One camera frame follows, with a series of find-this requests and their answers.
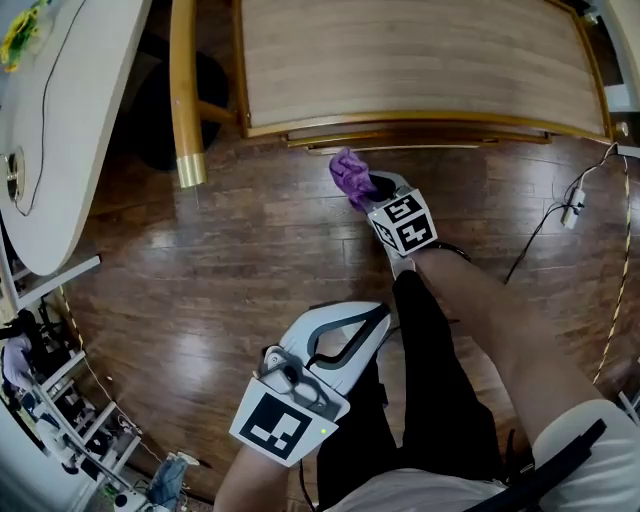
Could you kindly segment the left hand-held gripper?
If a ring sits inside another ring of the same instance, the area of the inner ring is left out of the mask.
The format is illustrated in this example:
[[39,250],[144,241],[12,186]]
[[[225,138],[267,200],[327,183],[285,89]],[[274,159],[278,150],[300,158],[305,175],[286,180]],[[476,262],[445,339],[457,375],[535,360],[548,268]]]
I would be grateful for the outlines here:
[[[230,434],[259,453],[291,467],[338,430],[337,421],[350,410],[349,394],[390,327],[385,303],[346,301],[309,309],[266,350],[250,379]],[[317,354],[317,342],[328,331],[356,326],[335,355]],[[315,380],[332,403],[317,414],[295,403],[291,394],[299,380]]]

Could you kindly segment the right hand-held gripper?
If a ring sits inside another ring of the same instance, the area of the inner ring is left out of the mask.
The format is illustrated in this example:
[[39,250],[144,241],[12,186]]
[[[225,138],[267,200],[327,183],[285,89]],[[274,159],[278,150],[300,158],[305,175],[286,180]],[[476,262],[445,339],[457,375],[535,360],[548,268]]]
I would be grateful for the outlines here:
[[399,193],[368,213],[368,220],[383,245],[406,257],[437,239],[430,210],[417,189],[404,177],[371,171],[370,180],[380,193]]

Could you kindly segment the person's left hand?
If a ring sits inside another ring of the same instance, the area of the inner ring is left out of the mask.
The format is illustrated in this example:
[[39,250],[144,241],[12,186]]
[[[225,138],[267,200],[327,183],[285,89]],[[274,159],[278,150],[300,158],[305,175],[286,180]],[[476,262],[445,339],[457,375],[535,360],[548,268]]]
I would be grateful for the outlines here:
[[294,383],[291,394],[296,404],[317,414],[325,414],[331,409],[331,401],[318,382],[313,379],[299,380]]

